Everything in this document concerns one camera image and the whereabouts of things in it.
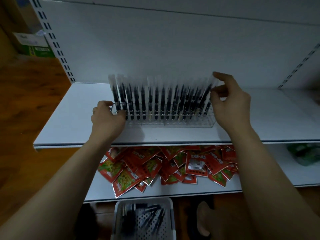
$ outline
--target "slipper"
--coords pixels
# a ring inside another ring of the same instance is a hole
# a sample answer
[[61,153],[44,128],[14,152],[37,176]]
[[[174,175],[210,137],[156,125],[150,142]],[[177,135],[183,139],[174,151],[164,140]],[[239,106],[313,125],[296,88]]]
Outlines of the slipper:
[[205,201],[208,206],[213,209],[213,197],[212,195],[202,195],[200,197],[196,196],[191,199],[191,206],[188,209],[188,219],[186,222],[187,232],[190,240],[209,240],[211,239],[211,234],[209,236],[203,236],[198,231],[197,227],[197,208],[198,205]]

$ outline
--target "person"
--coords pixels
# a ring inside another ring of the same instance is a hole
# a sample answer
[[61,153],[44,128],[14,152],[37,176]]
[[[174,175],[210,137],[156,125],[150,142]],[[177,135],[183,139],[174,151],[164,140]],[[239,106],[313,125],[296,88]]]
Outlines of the person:
[[[231,75],[214,72],[225,85],[211,91],[218,124],[228,133],[238,156],[242,191],[259,238],[319,239],[320,219],[307,205],[250,124],[250,95]],[[63,239],[71,231],[100,160],[125,126],[125,112],[113,115],[110,101],[93,109],[88,141],[50,181],[0,229],[2,240]],[[225,239],[205,202],[197,209],[203,236]]]

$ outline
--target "floor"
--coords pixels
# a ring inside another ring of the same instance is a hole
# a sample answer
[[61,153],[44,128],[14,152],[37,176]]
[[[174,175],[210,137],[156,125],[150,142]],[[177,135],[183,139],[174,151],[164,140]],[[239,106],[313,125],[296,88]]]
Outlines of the floor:
[[[32,143],[70,87],[56,59],[18,56],[0,69],[0,225],[30,199],[76,148],[36,152]],[[299,192],[320,216],[320,187]],[[187,235],[189,197],[172,198],[177,239]],[[247,217],[242,193],[212,196],[215,208]],[[114,202],[92,204],[100,225],[99,239],[110,239]]]

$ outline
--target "shelving unit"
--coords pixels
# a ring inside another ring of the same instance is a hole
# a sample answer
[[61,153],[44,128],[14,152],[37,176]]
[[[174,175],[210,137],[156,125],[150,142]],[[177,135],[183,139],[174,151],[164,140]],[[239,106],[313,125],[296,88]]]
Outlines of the shelving unit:
[[[37,139],[35,149],[80,147],[91,132],[92,108],[113,100],[109,74],[204,77],[233,74],[251,97],[251,122],[296,186],[319,185],[319,164],[298,165],[286,143],[320,142],[320,0],[30,0],[45,37],[72,83]],[[115,146],[226,144],[212,128],[125,128]],[[237,178],[219,185],[160,181],[142,195],[235,192]],[[86,201],[114,200],[97,173]]]

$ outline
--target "person's left arm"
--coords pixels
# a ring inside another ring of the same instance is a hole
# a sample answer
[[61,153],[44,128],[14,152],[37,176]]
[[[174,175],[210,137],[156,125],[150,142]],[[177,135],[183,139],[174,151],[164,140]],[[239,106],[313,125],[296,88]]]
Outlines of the person's left arm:
[[50,181],[0,228],[0,239],[63,239],[70,232],[98,165],[125,126],[125,111],[113,115],[112,102],[93,109],[89,140]]

